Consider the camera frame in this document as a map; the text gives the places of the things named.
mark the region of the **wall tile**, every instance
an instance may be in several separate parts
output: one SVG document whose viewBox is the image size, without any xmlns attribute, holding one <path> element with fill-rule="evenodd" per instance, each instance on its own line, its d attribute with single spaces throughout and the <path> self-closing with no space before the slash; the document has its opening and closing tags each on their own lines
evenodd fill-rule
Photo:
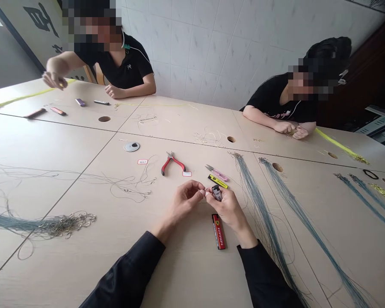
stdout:
<svg viewBox="0 0 385 308">
<path fill-rule="evenodd" d="M 154 61 L 171 63 L 171 19 L 151 16 Z"/>
<path fill-rule="evenodd" d="M 234 36 L 252 39 L 268 0 L 244 0 Z"/>
<path fill-rule="evenodd" d="M 222 76 L 233 79 L 237 75 L 249 44 L 249 40 L 236 36 L 232 37 L 227 56 L 225 58 L 224 66 L 221 70 Z"/>
<path fill-rule="evenodd" d="M 185 80 L 187 77 L 187 69 L 179 66 L 171 66 L 171 89 L 172 98 L 183 99 L 185 92 Z"/>
<path fill-rule="evenodd" d="M 219 75 L 231 42 L 231 35 L 213 31 L 205 72 Z"/>
<path fill-rule="evenodd" d="M 154 61 L 154 78 L 157 93 L 170 95 L 171 65 Z"/>
<path fill-rule="evenodd" d="M 200 96 L 198 97 L 198 101 L 200 103 L 211 103 L 214 96 L 215 88 L 217 87 L 218 78 L 218 75 L 204 73 L 201 83 Z"/>
<path fill-rule="evenodd" d="M 131 35 L 130 20 L 128 18 L 127 8 L 121 7 L 121 23 L 123 25 L 124 32 Z"/>
<path fill-rule="evenodd" d="M 315 0 L 293 1 L 286 18 L 279 19 L 280 26 L 271 45 L 305 53 L 315 43 L 312 25 L 316 19 L 315 8 Z"/>
<path fill-rule="evenodd" d="M 285 24 L 291 14 L 291 2 L 288 0 L 269 0 L 259 15 L 259 25 L 253 41 L 269 44 L 277 35 L 278 28 Z"/>
<path fill-rule="evenodd" d="M 172 0 L 150 0 L 150 13 L 165 18 L 171 18 Z"/>
<path fill-rule="evenodd" d="M 193 27 L 178 21 L 172 22 L 171 64 L 187 67 Z"/>
<path fill-rule="evenodd" d="M 126 0 L 127 8 L 141 12 L 150 12 L 148 0 Z"/>
<path fill-rule="evenodd" d="M 214 30 L 233 34 L 243 0 L 220 0 Z"/>
<path fill-rule="evenodd" d="M 217 87 L 215 89 L 214 97 L 212 99 L 212 105 L 226 108 L 225 105 L 227 104 L 227 98 L 231 90 L 231 86 L 231 79 L 220 76 L 218 79 Z"/>
<path fill-rule="evenodd" d="M 131 36 L 143 45 L 148 57 L 153 59 L 150 15 L 132 9 L 127 9 L 127 12 L 130 21 Z"/>
<path fill-rule="evenodd" d="M 172 19 L 193 24 L 195 0 L 172 0 Z"/>
<path fill-rule="evenodd" d="M 348 36 L 354 51 L 385 21 L 345 0 L 116 0 L 116 7 L 150 57 L 159 95 L 236 110 L 312 44 Z"/>
<path fill-rule="evenodd" d="M 257 42 L 251 42 L 236 79 L 249 83 L 255 74 L 262 58 L 266 55 L 267 48 Z"/>
<path fill-rule="evenodd" d="M 196 0 L 194 26 L 212 30 L 214 28 L 219 0 Z"/>
<path fill-rule="evenodd" d="M 125 0 L 116 0 L 116 2 L 115 2 L 115 6 L 116 6 L 116 8 L 120 8 L 121 6 L 122 7 L 127 7 L 127 2 L 125 1 Z"/>
<path fill-rule="evenodd" d="M 211 42 L 211 31 L 193 26 L 188 68 L 203 71 Z"/>
<path fill-rule="evenodd" d="M 185 83 L 185 97 L 188 101 L 197 102 L 200 94 L 201 82 L 204 73 L 193 69 L 188 69 Z"/>
</svg>

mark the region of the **black t-shirt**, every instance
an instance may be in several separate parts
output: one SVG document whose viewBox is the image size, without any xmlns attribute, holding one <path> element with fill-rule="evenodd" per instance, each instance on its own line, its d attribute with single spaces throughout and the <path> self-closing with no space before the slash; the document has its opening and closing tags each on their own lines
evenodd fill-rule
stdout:
<svg viewBox="0 0 385 308">
<path fill-rule="evenodd" d="M 288 73 L 271 77 L 258 87 L 247 106 L 254 106 L 270 118 L 298 123 L 315 122 L 317 120 L 315 101 L 289 101 L 283 106 L 279 104 L 282 91 L 287 84 Z"/>
<path fill-rule="evenodd" d="M 99 44 L 75 44 L 74 52 L 89 66 L 98 62 L 104 76 L 113 86 L 133 88 L 144 84 L 143 77 L 153 73 L 153 69 L 144 47 L 132 36 L 124 33 L 124 38 L 125 44 L 130 45 L 131 49 L 126 49 L 128 53 L 120 67 L 116 66 L 108 51 L 99 51 Z"/>
</svg>

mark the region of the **red lighter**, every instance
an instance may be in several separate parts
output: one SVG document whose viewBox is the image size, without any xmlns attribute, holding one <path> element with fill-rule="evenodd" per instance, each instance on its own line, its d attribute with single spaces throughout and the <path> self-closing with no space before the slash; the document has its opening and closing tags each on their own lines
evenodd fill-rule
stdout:
<svg viewBox="0 0 385 308">
<path fill-rule="evenodd" d="M 221 230 L 221 219 L 219 218 L 218 214 L 212 214 L 212 217 L 215 231 L 215 239 L 217 240 L 217 247 L 218 250 L 223 250 L 225 249 L 225 241 Z"/>
</svg>

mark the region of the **black sleeve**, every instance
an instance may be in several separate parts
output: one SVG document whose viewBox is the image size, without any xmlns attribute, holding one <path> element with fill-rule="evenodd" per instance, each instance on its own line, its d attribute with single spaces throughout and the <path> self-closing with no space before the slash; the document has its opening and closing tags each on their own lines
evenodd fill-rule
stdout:
<svg viewBox="0 0 385 308">
<path fill-rule="evenodd" d="M 263 83 L 251 96 L 246 106 L 254 106 L 255 108 L 262 111 L 262 105 L 269 101 L 269 97 L 270 90 L 265 85 L 265 83 Z"/>
<path fill-rule="evenodd" d="M 154 235 L 145 232 L 101 278 L 80 308 L 140 307 L 145 287 L 165 249 Z"/>
<path fill-rule="evenodd" d="M 76 43 L 74 44 L 74 52 L 90 67 L 94 66 L 97 62 L 97 50 L 95 50 L 93 44 Z"/>
<path fill-rule="evenodd" d="M 254 308 L 303 308 L 296 293 L 287 285 L 280 269 L 261 242 L 251 249 L 237 246 Z"/>
<path fill-rule="evenodd" d="M 316 122 L 317 113 L 318 106 L 316 102 L 302 101 L 293 113 L 293 121 L 298 123 Z"/>
<path fill-rule="evenodd" d="M 144 78 L 148 74 L 153 73 L 153 68 L 151 67 L 150 59 L 147 53 L 145 52 L 144 47 L 140 43 L 134 45 L 135 46 L 131 47 L 133 48 L 133 51 L 136 52 L 137 67 L 140 72 L 141 78 Z"/>
</svg>

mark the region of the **black ponytail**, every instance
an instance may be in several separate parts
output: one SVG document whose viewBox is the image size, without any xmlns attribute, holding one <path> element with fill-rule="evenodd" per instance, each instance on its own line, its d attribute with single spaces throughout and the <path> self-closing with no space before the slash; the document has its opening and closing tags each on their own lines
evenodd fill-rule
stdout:
<svg viewBox="0 0 385 308">
<path fill-rule="evenodd" d="M 350 38 L 327 38 L 311 46 L 300 71 L 310 73 L 315 86 L 335 85 L 349 65 L 351 51 Z"/>
</svg>

